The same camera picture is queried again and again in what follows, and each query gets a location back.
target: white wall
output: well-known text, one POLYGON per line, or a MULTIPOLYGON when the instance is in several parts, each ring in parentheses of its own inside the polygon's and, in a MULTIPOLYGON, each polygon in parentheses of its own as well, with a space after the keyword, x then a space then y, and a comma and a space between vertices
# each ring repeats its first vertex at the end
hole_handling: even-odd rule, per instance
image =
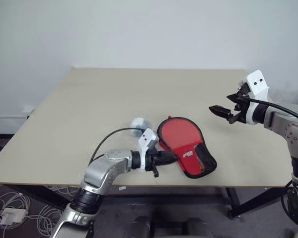
POLYGON ((0 0, 0 115, 38 106, 71 66, 259 68, 298 103, 298 0, 0 0))

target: table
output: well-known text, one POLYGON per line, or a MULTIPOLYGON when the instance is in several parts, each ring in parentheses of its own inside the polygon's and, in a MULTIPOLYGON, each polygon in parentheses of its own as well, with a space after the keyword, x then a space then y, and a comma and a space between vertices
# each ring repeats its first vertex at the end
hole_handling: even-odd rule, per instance
MULTIPOLYGON (((218 168, 187 178, 178 164, 118 176, 124 186, 284 186, 291 160, 283 138, 262 125, 228 124, 208 107, 234 104, 244 70, 73 68, 0 152, 0 183, 78 185, 97 144, 136 117, 154 129, 169 115, 201 129, 218 168)), ((131 133, 110 138, 99 153, 136 149, 131 133)))

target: floor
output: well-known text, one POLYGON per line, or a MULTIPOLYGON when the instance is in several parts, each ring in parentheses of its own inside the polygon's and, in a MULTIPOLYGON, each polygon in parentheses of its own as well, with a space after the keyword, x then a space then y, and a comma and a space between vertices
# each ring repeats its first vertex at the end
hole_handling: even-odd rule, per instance
MULTIPOLYGON (((4 146, 7 140, 0 140, 4 146)), ((11 191, 6 186, 0 187, 0 196, 11 191)), ((237 193, 241 202, 245 202, 265 191, 265 188, 238 188, 237 193)), ((196 187, 127 187, 123 191, 112 188, 112 194, 213 194, 223 193, 221 188, 196 188, 196 187)), ((31 199, 29 214, 36 215, 45 204, 31 199)), ((280 202, 265 208, 242 215, 240 219, 230 220, 226 213, 228 206, 223 204, 204 205, 115 205, 102 206, 95 221, 95 238, 122 238, 128 227, 138 216, 148 216, 153 221, 184 222, 188 218, 200 218, 208 224, 212 233, 217 238, 292 238, 298 232, 298 227, 284 213, 280 202)), ((178 235, 179 229, 157 229, 156 236, 178 235)), ((40 238, 36 229, 36 221, 27 219, 20 227, 7 230, 5 238, 40 238)))

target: black cable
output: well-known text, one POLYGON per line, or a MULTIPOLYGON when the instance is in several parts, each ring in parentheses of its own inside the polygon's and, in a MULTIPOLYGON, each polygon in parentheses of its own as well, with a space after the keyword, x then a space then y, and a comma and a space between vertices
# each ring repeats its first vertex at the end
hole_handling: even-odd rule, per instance
POLYGON ((270 103, 270 102, 265 102, 265 101, 261 101, 261 100, 257 100, 257 99, 252 99, 252 98, 247 98, 247 97, 244 97, 242 94, 238 94, 238 96, 246 101, 249 101, 249 102, 253 102, 253 103, 259 103, 259 104, 263 104, 263 105, 267 105, 267 106, 270 106, 270 107, 273 107, 273 108, 277 108, 281 111, 284 111, 285 113, 288 113, 292 116, 294 116, 295 118, 298 118, 298 114, 287 109, 287 108, 284 108, 280 105, 277 105, 277 104, 274 104, 274 103, 270 103))
MULTIPOLYGON (((110 136, 112 136, 113 134, 115 134, 115 133, 117 133, 117 132, 119 132, 119 131, 122 131, 122 130, 141 130, 142 133, 145 131, 144 129, 136 128, 136 127, 126 127, 126 128, 121 128, 121 129, 118 129, 118 130, 113 131, 112 133, 108 134, 108 135, 107 135, 107 136, 106 136, 106 137, 105 137, 105 138, 98 144, 98 146, 96 147, 96 149, 95 149, 93 155, 91 156, 91 158, 90 158, 90 160, 89 160, 88 165, 90 165, 90 163, 93 162, 94 157, 95 157, 97 151, 99 150, 100 146, 105 142, 105 140, 107 140, 107 139, 108 139, 110 136)), ((97 156, 97 157, 95 158, 95 160, 98 159, 98 158, 100 158, 100 157, 102 157, 102 156, 103 156, 103 155, 97 156)))
POLYGON ((287 216, 290 218, 290 220, 292 220, 296 225, 298 225, 298 223, 296 223, 293 218, 291 217, 291 215, 289 214, 289 211, 287 210, 286 208, 286 205, 285 205, 285 201, 284 201, 284 195, 287 193, 287 190, 289 189, 289 186, 292 184, 292 180, 290 180, 286 186, 284 187, 283 191, 282 191, 282 195, 280 196, 280 200, 282 202, 282 207, 285 211, 285 213, 287 214, 287 216))

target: beige tabletop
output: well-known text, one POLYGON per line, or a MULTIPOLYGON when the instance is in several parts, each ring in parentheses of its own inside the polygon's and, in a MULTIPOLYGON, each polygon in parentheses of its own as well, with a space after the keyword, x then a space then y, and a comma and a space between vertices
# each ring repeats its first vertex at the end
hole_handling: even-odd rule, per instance
MULTIPOLYGON (((218 163, 203 178, 190 179, 179 165, 120 175, 116 185, 284 186, 291 160, 283 138, 263 125, 228 124, 209 106, 233 109, 244 70, 74 68, 0 152, 0 183, 78 185, 97 144, 137 117, 153 129, 169 115, 193 120, 218 163)), ((101 147, 136 149, 130 132, 101 147)))

